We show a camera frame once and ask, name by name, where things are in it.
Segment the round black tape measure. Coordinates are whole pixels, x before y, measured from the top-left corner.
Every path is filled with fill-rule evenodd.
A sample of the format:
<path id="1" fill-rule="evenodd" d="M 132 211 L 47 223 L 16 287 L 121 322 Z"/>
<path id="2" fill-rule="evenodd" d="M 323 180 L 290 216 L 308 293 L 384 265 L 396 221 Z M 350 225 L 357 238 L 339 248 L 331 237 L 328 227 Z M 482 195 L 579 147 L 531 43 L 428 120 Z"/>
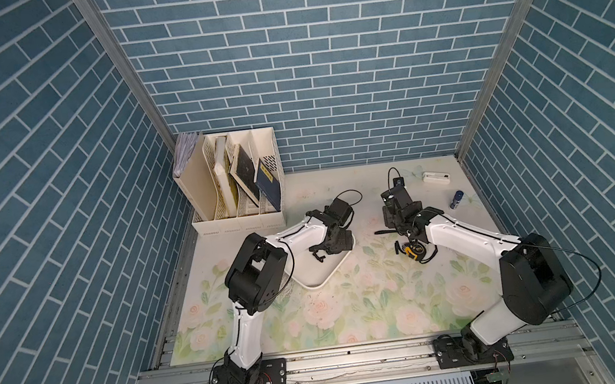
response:
<path id="1" fill-rule="evenodd" d="M 330 248 L 325 245 L 315 245 L 312 246 L 309 250 L 310 252 L 312 252 L 314 258 L 316 258 L 318 262 L 324 262 L 325 259 L 333 253 L 330 251 Z"/>

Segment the black yellow tape measure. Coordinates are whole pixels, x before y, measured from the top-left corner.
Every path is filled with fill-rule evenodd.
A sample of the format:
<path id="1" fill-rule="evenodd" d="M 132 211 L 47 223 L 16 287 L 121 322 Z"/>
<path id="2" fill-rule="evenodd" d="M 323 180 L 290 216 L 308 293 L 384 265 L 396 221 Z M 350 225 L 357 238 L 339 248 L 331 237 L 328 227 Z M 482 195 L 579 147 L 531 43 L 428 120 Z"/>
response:
<path id="1" fill-rule="evenodd" d="M 419 264 L 428 264 L 436 258 L 439 250 L 438 247 L 433 247 L 433 251 L 429 252 L 427 245 L 421 241 L 407 241 L 401 244 L 398 240 L 394 244 L 397 255 L 405 255 L 407 258 L 418 262 Z"/>

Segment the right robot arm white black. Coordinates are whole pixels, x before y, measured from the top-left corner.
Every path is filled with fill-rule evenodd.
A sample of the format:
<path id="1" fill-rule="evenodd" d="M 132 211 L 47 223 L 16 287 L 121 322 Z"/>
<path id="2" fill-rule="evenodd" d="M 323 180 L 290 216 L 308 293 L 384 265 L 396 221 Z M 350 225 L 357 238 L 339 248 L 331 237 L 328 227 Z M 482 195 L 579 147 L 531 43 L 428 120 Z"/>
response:
<path id="1" fill-rule="evenodd" d="M 427 245 L 444 247 L 498 274 L 497 301 L 460 333 L 462 349 L 473 360 L 516 330 L 544 322 L 574 290 L 555 249 L 538 234 L 508 236 L 463 223 L 442 209 L 424 207 L 399 185 L 381 199 L 385 226 L 408 239 L 397 247 L 400 252 L 418 257 Z"/>

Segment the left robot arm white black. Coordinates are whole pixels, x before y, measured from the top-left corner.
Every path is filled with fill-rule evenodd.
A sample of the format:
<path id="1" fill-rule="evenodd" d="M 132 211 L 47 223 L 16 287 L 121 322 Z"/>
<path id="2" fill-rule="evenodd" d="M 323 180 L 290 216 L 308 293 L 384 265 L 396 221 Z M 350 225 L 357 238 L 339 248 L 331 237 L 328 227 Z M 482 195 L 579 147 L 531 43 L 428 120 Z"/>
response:
<path id="1" fill-rule="evenodd" d="M 307 216 L 283 232 L 244 239 L 225 277 L 234 308 L 227 364 L 240 372 L 259 367 L 264 312 L 291 283 L 307 290 L 327 284 L 354 249 L 354 215 Z"/>

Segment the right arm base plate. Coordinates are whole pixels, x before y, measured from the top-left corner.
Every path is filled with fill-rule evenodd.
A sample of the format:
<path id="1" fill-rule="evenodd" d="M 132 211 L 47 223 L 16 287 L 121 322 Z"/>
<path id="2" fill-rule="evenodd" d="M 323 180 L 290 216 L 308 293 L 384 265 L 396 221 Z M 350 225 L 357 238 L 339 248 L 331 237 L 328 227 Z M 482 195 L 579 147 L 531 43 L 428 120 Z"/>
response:
<path id="1" fill-rule="evenodd" d="M 484 364 L 511 362 L 514 360 L 508 339 L 503 338 L 496 344 L 487 346 L 475 336 L 466 337 L 442 334 L 432 343 L 433 350 L 441 369 L 450 369 Z"/>

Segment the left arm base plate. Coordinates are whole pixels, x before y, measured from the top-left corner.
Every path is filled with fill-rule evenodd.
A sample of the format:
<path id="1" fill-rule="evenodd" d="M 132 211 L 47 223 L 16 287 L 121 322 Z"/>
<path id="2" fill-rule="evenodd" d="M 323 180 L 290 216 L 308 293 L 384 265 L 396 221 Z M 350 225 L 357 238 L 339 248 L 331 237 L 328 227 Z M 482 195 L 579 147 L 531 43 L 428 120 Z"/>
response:
<path id="1" fill-rule="evenodd" d="M 210 384 L 287 384 L 285 358 L 258 360 L 248 370 L 231 362 L 215 367 Z"/>

